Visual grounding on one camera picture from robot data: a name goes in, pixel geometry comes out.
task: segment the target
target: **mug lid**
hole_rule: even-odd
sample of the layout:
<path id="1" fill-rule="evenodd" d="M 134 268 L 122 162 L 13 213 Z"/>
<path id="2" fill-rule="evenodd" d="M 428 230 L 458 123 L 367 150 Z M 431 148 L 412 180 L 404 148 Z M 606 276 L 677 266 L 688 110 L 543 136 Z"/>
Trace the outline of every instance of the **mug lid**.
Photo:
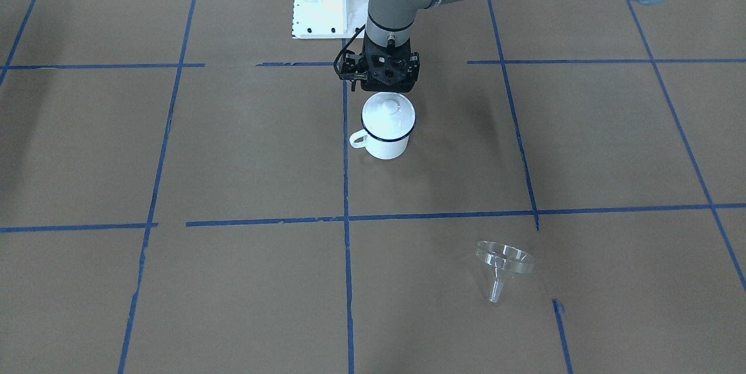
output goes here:
<path id="1" fill-rule="evenodd" d="M 400 93 L 380 92 L 363 106 L 363 128 L 381 140 L 406 137 L 415 126 L 415 107 Z"/>

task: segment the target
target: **blue grid line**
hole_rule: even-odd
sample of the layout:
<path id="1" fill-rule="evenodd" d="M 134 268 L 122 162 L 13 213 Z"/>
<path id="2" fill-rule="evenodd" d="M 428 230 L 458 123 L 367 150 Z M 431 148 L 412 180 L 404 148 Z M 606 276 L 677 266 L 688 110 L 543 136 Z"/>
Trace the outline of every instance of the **blue grid line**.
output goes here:
<path id="1" fill-rule="evenodd" d="M 344 280 L 347 291 L 347 372 L 355 372 L 355 346 L 352 321 L 352 262 L 350 258 L 350 200 L 349 200 L 349 147 L 347 146 L 347 82 L 342 82 L 342 144 L 343 144 L 343 169 L 344 169 Z"/>
<path id="2" fill-rule="evenodd" d="M 332 63 L 331 62 L 260 62 L 256 64 L 256 66 L 332 66 Z"/>
<path id="3" fill-rule="evenodd" d="M 715 204 L 717 209 L 746 209 L 746 203 Z M 656 212 L 676 210 L 708 210 L 709 204 L 650 205 L 642 207 L 595 207 L 595 209 L 538 209 L 539 215 L 573 215 L 573 214 L 626 214 L 634 212 Z M 265 225 L 281 223 L 333 223 L 344 221 L 382 221 L 382 220 L 437 220 L 445 218 L 479 218 L 479 217 L 520 217 L 531 216 L 533 210 L 496 210 L 478 212 L 446 212 L 433 214 L 371 214 L 344 215 L 337 217 L 301 217 L 301 218 L 265 218 L 256 220 L 214 220 L 189 221 L 186 227 L 216 227 L 222 225 Z"/>
<path id="4" fill-rule="evenodd" d="M 23 31 L 26 29 L 26 23 L 29 22 L 31 12 L 32 10 L 34 10 L 35 4 L 37 4 L 37 0 L 31 0 L 31 3 L 29 3 L 29 9 L 26 10 L 26 15 L 23 16 L 21 27 L 18 29 L 18 33 L 16 34 L 16 40 L 13 41 L 13 46 L 10 48 L 8 58 L 7 60 L 5 60 L 5 67 L 3 67 L 3 71 L 0 72 L 0 86 L 2 85 L 3 81 L 5 81 L 5 75 L 8 74 L 7 67 L 10 66 L 10 64 L 13 62 L 13 56 L 16 55 L 16 49 L 18 48 L 18 44 L 21 42 L 21 36 L 23 36 Z"/>
<path id="5" fill-rule="evenodd" d="M 712 202 L 712 197 L 709 194 L 709 190 L 707 189 L 707 185 L 704 181 L 704 177 L 702 177 L 702 173 L 700 172 L 699 165 L 697 164 L 697 159 L 695 159 L 695 154 L 692 151 L 692 146 L 689 145 L 687 134 L 684 133 L 684 128 L 681 124 L 681 121 L 679 120 L 679 115 L 676 113 L 676 109 L 674 108 L 674 103 L 673 101 L 671 101 L 671 96 L 669 96 L 668 94 L 666 83 L 663 82 L 663 76 L 660 73 L 660 69 L 658 69 L 658 64 L 656 63 L 655 57 L 653 57 L 653 51 L 650 49 L 650 45 L 648 44 L 648 38 L 645 37 L 645 32 L 642 31 L 642 25 L 640 24 L 640 21 L 637 18 L 637 13 L 635 13 L 634 8 L 632 7 L 632 3 L 629 0 L 627 0 L 627 7 L 629 7 L 629 12 L 632 13 L 632 18 L 634 19 L 635 24 L 637 25 L 637 30 L 640 32 L 640 37 L 642 37 L 642 42 L 645 45 L 645 50 L 648 51 L 648 56 L 650 57 L 650 61 L 653 64 L 653 69 L 655 70 L 655 74 L 658 77 L 658 83 L 660 84 L 660 88 L 663 90 L 663 95 L 666 96 L 666 103 L 668 103 L 668 108 L 671 110 L 671 115 L 674 117 L 674 122 L 676 122 L 676 127 L 679 130 L 679 135 L 681 136 L 681 140 L 683 141 L 685 148 L 687 148 L 687 154 L 689 155 L 689 159 L 692 161 L 692 166 L 695 168 L 695 172 L 697 173 L 697 179 L 700 182 L 702 191 L 704 192 L 704 196 L 707 198 L 707 204 L 709 205 L 709 208 L 712 212 L 712 217 L 715 218 L 717 229 L 719 229 L 720 236 L 723 238 L 725 247 L 728 250 L 728 255 L 730 255 L 730 260 L 732 260 L 733 262 L 733 267 L 736 268 L 736 273 L 738 274 L 738 279 L 740 279 L 741 281 L 741 286 L 743 287 L 744 291 L 746 291 L 746 278 L 744 278 L 743 271 L 741 271 L 741 265 L 738 264 L 738 258 L 736 257 L 736 253 L 733 252 L 733 247 L 730 245 L 728 234 L 725 233 L 725 228 L 723 227 L 723 223 L 720 222 L 720 216 L 717 215 L 717 209 L 715 207 L 715 204 Z"/>
<path id="6" fill-rule="evenodd" d="M 746 58 L 656 59 L 658 63 L 744 63 Z M 469 60 L 469 65 L 497 65 L 499 63 L 650 63 L 649 59 L 589 59 L 589 60 Z"/>
<path id="7" fill-rule="evenodd" d="M 80 63 L 58 65 L 11 65 L 3 69 L 110 69 L 110 68 L 202 68 L 205 63 Z"/>
<path id="8" fill-rule="evenodd" d="M 86 224 L 86 225 L 35 225 L 27 227 L 0 227 L 0 233 L 40 233 L 44 231 L 90 231 L 157 227 L 158 223 Z"/>
<path id="9" fill-rule="evenodd" d="M 163 162 L 166 160 L 166 148 L 168 147 L 168 135 L 171 132 L 171 119 L 174 116 L 174 107 L 176 104 L 176 95 L 179 91 L 179 82 L 181 82 L 181 71 L 184 68 L 184 57 L 187 54 L 187 43 L 189 42 L 189 30 L 192 27 L 192 16 L 194 15 L 194 7 L 197 0 L 192 0 L 189 6 L 189 14 L 186 16 L 186 28 L 184 28 L 184 39 L 181 42 L 181 55 L 179 55 L 179 66 L 176 68 L 176 77 L 174 79 L 174 89 L 171 92 L 171 103 L 168 106 L 168 117 L 166 118 L 166 128 L 163 131 L 163 142 L 160 145 L 160 157 L 158 158 L 158 168 L 155 173 L 155 181 L 153 183 L 153 196 L 150 203 L 150 210 L 147 212 L 147 223 L 145 234 L 142 236 L 142 248 L 140 249 L 139 268 L 138 268 L 138 286 L 136 286 L 135 292 L 132 295 L 132 302 L 130 304 L 130 312 L 127 319 L 127 329 L 125 330 L 125 339 L 122 343 L 122 355 L 119 358 L 119 369 L 118 374 L 124 374 L 125 364 L 127 362 L 127 352 L 130 345 L 130 337 L 132 334 L 132 326 L 135 318 L 135 312 L 138 309 L 138 298 L 139 291 L 142 285 L 142 273 L 145 268 L 147 244 L 150 241 L 151 223 L 155 215 L 155 204 L 158 200 L 158 188 L 160 187 L 160 178 L 163 174 Z"/>
<path id="10" fill-rule="evenodd" d="M 500 55 L 500 66 L 503 69 L 503 80 L 505 81 L 505 91 L 508 96 L 508 103 L 511 105 L 511 115 L 513 119 L 513 125 L 515 126 L 515 138 L 518 141 L 518 148 L 520 150 L 520 159 L 523 161 L 523 170 L 526 175 L 526 188 L 528 188 L 528 197 L 531 201 L 531 209 L 533 210 L 533 220 L 536 223 L 536 230 L 539 230 L 539 213 L 536 212 L 536 198 L 533 196 L 533 185 L 531 184 L 531 173 L 528 171 L 528 162 L 526 161 L 526 151 L 523 148 L 523 138 L 520 136 L 520 125 L 518 123 L 518 115 L 515 113 L 515 103 L 512 98 L 511 80 L 508 79 L 508 69 L 505 65 L 505 57 L 503 56 L 503 45 L 500 42 L 500 31 L 498 31 L 498 21 L 495 18 L 495 9 L 492 8 L 492 0 L 487 0 L 487 7 L 490 9 L 490 18 L 492 19 L 492 30 L 495 32 L 495 42 L 498 45 L 498 55 Z"/>
<path id="11" fill-rule="evenodd" d="M 567 337 L 565 337 L 565 325 L 562 323 L 562 316 L 565 315 L 565 307 L 557 299 L 552 299 L 554 306 L 554 317 L 557 319 L 557 330 L 559 331 L 559 340 L 562 341 L 562 353 L 565 355 L 565 366 L 567 374 L 572 374 L 572 361 L 570 360 L 570 350 L 567 347 Z"/>

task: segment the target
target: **transparent object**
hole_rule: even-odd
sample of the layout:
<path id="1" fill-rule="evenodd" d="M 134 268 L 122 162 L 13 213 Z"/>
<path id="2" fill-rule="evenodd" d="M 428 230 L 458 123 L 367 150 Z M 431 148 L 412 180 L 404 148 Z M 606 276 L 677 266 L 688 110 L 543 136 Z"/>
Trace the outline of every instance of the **transparent object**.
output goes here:
<path id="1" fill-rule="evenodd" d="M 490 301 L 493 303 L 498 302 L 505 286 L 505 281 L 501 278 L 502 271 L 532 273 L 536 265 L 534 257 L 527 252 L 494 241 L 478 241 L 477 258 L 495 270 L 490 291 Z"/>

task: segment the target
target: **mug handle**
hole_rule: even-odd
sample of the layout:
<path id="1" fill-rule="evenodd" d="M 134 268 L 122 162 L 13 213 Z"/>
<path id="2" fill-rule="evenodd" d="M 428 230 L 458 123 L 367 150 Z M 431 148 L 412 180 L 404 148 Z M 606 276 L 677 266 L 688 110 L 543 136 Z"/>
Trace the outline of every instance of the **mug handle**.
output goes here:
<path id="1" fill-rule="evenodd" d="M 358 132 L 355 132 L 352 135 L 350 135 L 350 145 L 354 149 L 361 149 L 367 143 L 368 143 L 368 132 L 366 132 L 365 129 L 358 130 Z"/>

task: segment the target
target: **cable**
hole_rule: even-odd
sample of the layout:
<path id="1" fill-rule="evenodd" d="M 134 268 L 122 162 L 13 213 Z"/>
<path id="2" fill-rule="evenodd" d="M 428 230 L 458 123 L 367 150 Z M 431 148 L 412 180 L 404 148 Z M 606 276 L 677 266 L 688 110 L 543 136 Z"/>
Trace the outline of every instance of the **cable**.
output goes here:
<path id="1" fill-rule="evenodd" d="M 360 34 L 360 32 L 362 32 L 363 29 L 365 29 L 364 24 L 361 28 L 355 31 L 355 34 L 353 34 L 349 40 L 347 40 L 347 44 L 344 45 L 344 48 L 342 48 L 342 50 L 339 51 L 339 53 L 336 55 L 336 58 L 334 58 L 334 72 L 336 72 L 336 76 L 342 78 L 342 72 L 339 71 L 339 67 L 337 66 L 337 64 L 339 63 L 339 58 L 341 58 L 342 55 L 344 55 L 344 53 L 347 52 L 347 48 L 349 48 L 350 45 L 352 45 L 352 42 L 354 42 L 355 38 L 357 38 L 357 35 Z"/>

